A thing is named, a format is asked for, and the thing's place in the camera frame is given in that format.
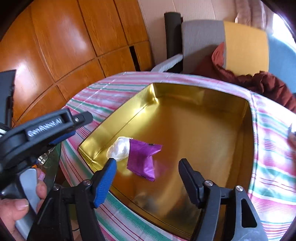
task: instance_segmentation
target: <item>pink striped fabric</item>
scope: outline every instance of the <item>pink striped fabric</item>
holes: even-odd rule
[[[120,105],[153,82],[210,88],[249,102],[254,163],[248,195],[269,240],[280,240],[296,215],[295,152],[287,143],[288,128],[295,123],[296,115],[263,96],[222,81],[182,74],[126,72],[85,88],[65,106],[73,114],[90,111],[94,116],[91,124],[62,144],[60,165],[69,183],[77,185],[92,176],[77,151],[78,145]],[[96,215],[106,240],[181,240],[142,219],[111,194]]]

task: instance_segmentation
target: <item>wooden cabinet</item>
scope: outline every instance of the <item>wooden cabinet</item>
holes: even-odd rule
[[[43,65],[30,19],[25,9],[12,23],[0,42],[0,71],[16,69],[14,119],[53,84]]]
[[[37,39],[55,81],[95,57],[77,0],[34,0],[31,7]]]
[[[149,41],[134,45],[141,71],[150,71],[153,67],[153,59]]]
[[[128,44],[148,40],[145,23],[137,0],[115,0]]]
[[[0,56],[0,71],[17,70],[15,126],[104,77],[135,71],[134,62],[142,71],[153,63],[137,0],[34,0],[6,32]]]
[[[133,59],[128,47],[113,51],[99,57],[105,76],[124,71],[135,71]]]
[[[23,124],[36,117],[48,114],[52,111],[61,109],[66,104],[61,91],[57,86],[50,88],[45,95],[36,102],[26,113],[20,118],[16,124]]]
[[[79,0],[96,54],[127,46],[119,16],[111,0]]]
[[[98,60],[94,59],[85,64],[83,68],[76,69],[67,75],[58,83],[58,87],[64,98],[69,101],[79,91],[103,78],[104,74]]]

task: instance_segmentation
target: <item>gold metal tray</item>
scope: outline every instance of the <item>gold metal tray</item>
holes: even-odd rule
[[[154,83],[123,104],[79,146],[93,172],[107,161],[119,136],[162,144],[153,156],[156,180],[117,163],[111,192],[160,228],[189,239],[200,211],[191,204],[178,173],[187,158],[193,169],[219,186],[248,189],[254,153],[249,103],[227,93],[189,85]]]

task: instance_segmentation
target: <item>purple wrapper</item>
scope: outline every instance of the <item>purple wrapper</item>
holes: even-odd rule
[[[130,152],[127,168],[133,173],[148,179],[155,180],[152,155],[159,152],[162,145],[148,144],[135,139],[130,139]]]

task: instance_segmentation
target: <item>brown fabric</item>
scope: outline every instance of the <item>brown fabric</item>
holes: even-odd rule
[[[296,98],[286,84],[273,74],[260,71],[251,75],[235,76],[223,68],[224,43],[221,43],[211,56],[206,56],[192,74],[236,84],[261,94],[296,113]]]

